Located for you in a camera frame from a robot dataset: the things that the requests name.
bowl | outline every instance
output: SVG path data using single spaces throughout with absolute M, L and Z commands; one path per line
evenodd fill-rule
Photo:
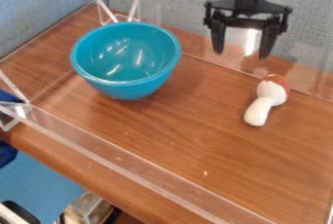
M 88 32 L 71 50 L 76 73 L 103 94 L 134 100 L 166 82 L 181 58 L 175 36 L 146 22 L 120 22 Z

wooden surface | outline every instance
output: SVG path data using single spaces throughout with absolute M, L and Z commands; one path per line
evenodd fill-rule
M 43 79 L 29 79 L 43 65 L 31 65 L 39 59 L 44 63 L 66 60 L 75 38 L 95 27 L 95 14 L 95 8 L 87 8 L 8 62 L 5 69 L 17 76 L 19 86 L 32 83 L 25 88 L 32 97 L 44 84 Z M 199 36 L 182 31 L 177 36 L 185 51 L 198 48 L 193 44 L 199 43 Z M 49 49 L 52 55 L 41 55 Z M 223 56 L 239 56 L 231 50 Z M 21 65 L 17 58 L 29 61 Z M 214 59 L 207 53 L 207 60 Z M 308 69 L 274 57 L 266 63 L 275 65 L 274 71 L 293 66 L 302 74 Z M 48 76 L 64 74 L 64 80 L 60 87 L 56 83 L 51 92 L 44 91 L 35 101 L 39 107 L 277 223 L 325 222 L 333 186 L 332 103 L 292 92 L 288 103 L 271 110 L 266 126 L 258 129 L 242 121 L 258 79 L 191 56 L 182 57 L 162 89 L 132 102 L 100 95 L 76 75 L 67 75 L 64 66 L 47 68 Z M 242 66 L 242 70 L 254 67 L 253 63 Z M 206 223 L 31 128 L 17 126 L 11 143 L 144 223 Z

